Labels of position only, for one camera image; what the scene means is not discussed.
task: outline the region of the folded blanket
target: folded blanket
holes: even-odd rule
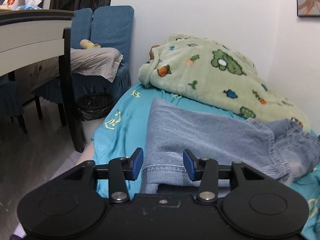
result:
[[[71,71],[82,75],[102,76],[110,82],[116,77],[123,55],[114,48],[71,49]],[[30,91],[59,76],[59,57],[32,64]]]
[[[286,185],[312,171],[320,157],[320,140],[288,119],[239,121],[184,110],[155,98],[148,119],[140,192],[156,193],[160,184],[199,186],[190,181],[184,168],[186,148],[197,158],[209,157],[223,165],[241,160]],[[229,185],[221,180],[219,186]]]
[[[292,119],[310,131],[307,116],[277,95],[239,52],[204,38],[174,34],[153,48],[154,59],[139,70],[139,80],[165,91],[230,110],[259,121]]]

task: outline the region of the yellow plush doll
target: yellow plush doll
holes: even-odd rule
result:
[[[91,49],[91,48],[101,48],[101,45],[94,44],[89,40],[82,40],[82,41],[80,41],[80,47],[82,49]]]

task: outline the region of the quilted blue chair backrest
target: quilted blue chair backrest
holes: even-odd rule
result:
[[[90,8],[75,11],[71,25],[71,48],[81,49],[80,41],[90,40],[92,14]]]
[[[129,63],[133,15],[129,5],[99,7],[93,14],[91,41],[118,49],[124,64]]]

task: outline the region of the blue denim jeans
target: blue denim jeans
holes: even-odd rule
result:
[[[141,193],[154,194],[160,184],[195,186],[183,166],[183,150],[219,164],[241,160],[289,185],[319,163],[320,141],[288,119],[261,123],[188,111],[162,99],[151,104]],[[219,180],[228,187],[228,180]]]

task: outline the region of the chair leg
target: chair leg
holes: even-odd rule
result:
[[[24,123],[23,115],[18,115],[17,116],[19,126],[22,128],[24,133],[28,133],[26,124]]]
[[[67,125],[67,121],[66,121],[66,116],[64,114],[63,104],[58,104],[58,109],[59,109],[61,125],[65,127]]]
[[[42,115],[42,110],[41,110],[41,105],[40,105],[40,99],[38,96],[35,96],[35,102],[36,102],[36,108],[37,108],[37,112],[38,112],[38,118],[39,118],[39,120],[42,120],[43,115]]]

